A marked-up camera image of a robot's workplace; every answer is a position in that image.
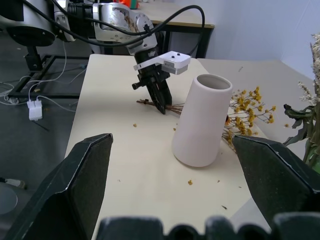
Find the table leg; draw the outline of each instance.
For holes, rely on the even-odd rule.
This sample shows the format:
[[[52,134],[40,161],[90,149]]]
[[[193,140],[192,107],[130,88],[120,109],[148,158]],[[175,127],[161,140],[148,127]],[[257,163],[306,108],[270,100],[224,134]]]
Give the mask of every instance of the table leg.
[[[212,30],[213,30],[213,28],[205,28],[204,29],[202,38],[200,40],[200,43],[198,45],[198,49],[196,51],[196,55],[195,55],[196,59],[206,58],[206,53],[207,53]]]
[[[170,36],[171,36],[171,32],[166,31],[165,37],[164,37],[164,43],[163,43],[163,51],[162,51],[163,53],[169,52]]]

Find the white cable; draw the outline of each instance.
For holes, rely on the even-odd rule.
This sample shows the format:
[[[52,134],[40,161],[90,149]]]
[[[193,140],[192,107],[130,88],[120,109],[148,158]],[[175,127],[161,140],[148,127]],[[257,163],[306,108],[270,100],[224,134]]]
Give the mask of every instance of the white cable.
[[[6,90],[6,91],[4,91],[4,92],[1,92],[0,93],[0,98],[2,98],[2,97],[6,97],[10,92],[11,92],[11,90],[12,89],[14,89],[14,87],[15,86],[13,86],[12,84],[10,84],[10,83],[6,83],[6,82],[0,82],[0,84],[5,84],[5,85],[9,85],[10,87],[12,87],[11,89],[9,89],[9,90]],[[8,106],[15,106],[15,105],[22,105],[22,104],[26,104],[25,102],[21,102],[21,103],[6,103],[6,102],[3,102],[3,101],[0,101],[0,104],[3,104],[3,105],[8,105]]]
[[[32,76],[23,76],[23,77],[20,78],[19,82],[21,82],[21,80],[24,79],[24,78],[31,78],[32,79]]]
[[[51,98],[48,98],[48,97],[46,97],[46,96],[37,96],[36,99],[38,100],[38,98],[48,99],[48,100],[50,100],[51,102],[53,102],[54,104],[58,105],[60,108],[66,110],[66,111],[74,112],[74,113],[76,112],[76,111],[74,111],[74,110],[71,110],[71,109],[68,109],[68,108],[65,108],[65,107],[61,106],[59,103],[53,101]]]
[[[3,101],[0,101],[0,104],[3,104],[3,105],[8,105],[8,106],[16,106],[16,105],[23,105],[23,104],[26,104],[26,102],[20,102],[20,103],[5,103]]]
[[[87,69],[85,68],[82,72],[80,72],[77,76],[75,76],[70,82],[62,82],[64,84],[71,84],[74,80],[76,80],[77,77],[79,77],[81,74],[83,74]]]
[[[61,81],[57,81],[57,79],[59,79],[59,78],[62,76],[62,74],[64,74],[65,69],[66,69],[66,65],[67,65],[67,51],[66,51],[65,42],[63,41],[62,44],[63,44],[65,61],[64,61],[64,66],[63,66],[63,70],[62,70],[61,74],[60,74],[58,77],[56,77],[55,79],[49,79],[49,80],[32,80],[32,81],[29,81],[28,83],[37,82],[36,84],[33,84],[33,85],[30,87],[30,89],[29,89],[29,93],[28,93],[29,101],[31,101],[31,98],[30,98],[31,89],[32,89],[33,87],[39,85],[40,83],[53,82],[53,81],[56,81],[56,82],[60,82],[60,83],[61,83]]]

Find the desk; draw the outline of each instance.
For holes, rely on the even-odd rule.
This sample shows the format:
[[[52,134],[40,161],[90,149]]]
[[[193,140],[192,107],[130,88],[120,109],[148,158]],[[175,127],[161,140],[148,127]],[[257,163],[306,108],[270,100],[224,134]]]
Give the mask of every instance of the desk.
[[[132,56],[90,56],[66,156],[84,138],[113,134],[98,226],[107,216],[156,216],[165,233],[179,223],[203,233],[209,216],[229,218],[251,198],[239,160],[221,141],[221,154],[208,167],[177,161],[171,142],[179,119],[170,111],[162,115],[155,107],[136,103],[150,97],[145,87],[131,87],[137,81],[131,67],[135,64]],[[207,73],[193,58],[188,71],[172,74],[167,83],[173,103],[184,103],[193,78]]]
[[[139,9],[134,10],[134,12],[147,15],[154,26],[162,23],[172,14],[183,8],[175,3],[160,1],[140,2],[139,4]],[[187,10],[175,17],[163,28],[163,31],[165,31],[163,52],[166,53],[169,51],[171,32],[199,34],[201,32],[201,25],[201,16],[194,14],[192,10]],[[214,28],[214,25],[208,21],[205,22],[203,36],[195,55],[196,58],[206,57],[210,36]]]

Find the black cable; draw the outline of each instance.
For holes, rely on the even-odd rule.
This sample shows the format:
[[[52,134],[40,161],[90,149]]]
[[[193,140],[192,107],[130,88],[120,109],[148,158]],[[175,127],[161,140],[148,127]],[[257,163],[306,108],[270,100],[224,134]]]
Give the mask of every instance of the black cable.
[[[135,43],[138,43],[139,41],[151,36],[153,33],[155,32],[159,32],[162,28],[164,28],[164,26],[170,22],[172,19],[174,19],[176,16],[178,16],[179,14],[181,14],[182,12],[185,12],[189,9],[198,9],[201,12],[201,16],[202,16],[202,32],[205,28],[205,13],[203,11],[203,9],[197,5],[190,5],[190,6],[186,6],[182,9],[180,9],[179,11],[175,12],[174,14],[172,14],[170,17],[168,17],[164,22],[162,22],[161,24],[157,25],[156,27],[154,27],[153,29],[151,29],[151,31],[143,36],[140,36],[134,40],[131,41],[127,41],[127,42],[123,42],[123,43],[116,43],[116,44],[107,44],[107,43],[99,43],[99,42],[95,42],[95,41],[91,41],[88,40],[85,37],[82,37],[70,30],[68,30],[67,28],[65,28],[64,26],[61,26],[60,24],[58,24],[55,20],[51,19],[50,17],[48,17],[47,15],[45,15],[42,11],[40,11],[38,8],[36,8],[35,6],[33,6],[31,3],[29,3],[27,0],[21,0],[23,2],[23,4],[25,4],[26,6],[28,6],[30,9],[32,9],[33,11],[35,11],[37,14],[39,14],[41,17],[43,17],[44,19],[46,19],[48,22],[52,23],[54,26],[56,26],[57,28],[59,28],[60,30],[66,32],[67,34],[70,34],[71,36],[73,36],[76,39],[79,39],[85,43],[88,44],[92,44],[92,45],[96,45],[96,46],[100,46],[100,47],[105,47],[105,48],[116,48],[116,47],[125,47],[128,45],[132,45]]]
[[[69,13],[68,11],[66,11],[62,6],[60,6],[60,4],[56,0],[51,0],[51,2],[53,2],[53,4],[55,4],[58,7],[58,9],[60,9],[61,12],[63,12],[65,15],[67,15],[69,17],[72,17],[72,18],[75,18],[75,19],[80,19],[80,20],[84,19],[84,20],[87,20],[87,21],[90,21],[90,22],[93,22],[93,23],[105,25],[105,26],[107,26],[107,27],[109,27],[111,29],[117,30],[120,33],[123,33],[123,34],[126,34],[126,35],[130,35],[130,36],[141,36],[141,35],[147,34],[146,31],[142,31],[142,32],[125,31],[125,30],[122,30],[121,28],[119,28],[117,26],[114,26],[114,25],[109,24],[107,22],[100,21],[100,20],[97,20],[97,19],[93,19],[93,18],[90,18],[90,17],[81,18],[81,17],[78,17],[78,16],[73,15],[73,14]]]

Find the ceramic vase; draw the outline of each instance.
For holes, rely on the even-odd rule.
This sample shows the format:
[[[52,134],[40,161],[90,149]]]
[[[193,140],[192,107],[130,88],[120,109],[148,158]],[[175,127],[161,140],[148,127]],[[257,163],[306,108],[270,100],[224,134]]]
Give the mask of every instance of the ceramic vase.
[[[205,167],[217,157],[233,86],[211,74],[194,78],[172,140],[172,152],[182,163]]]

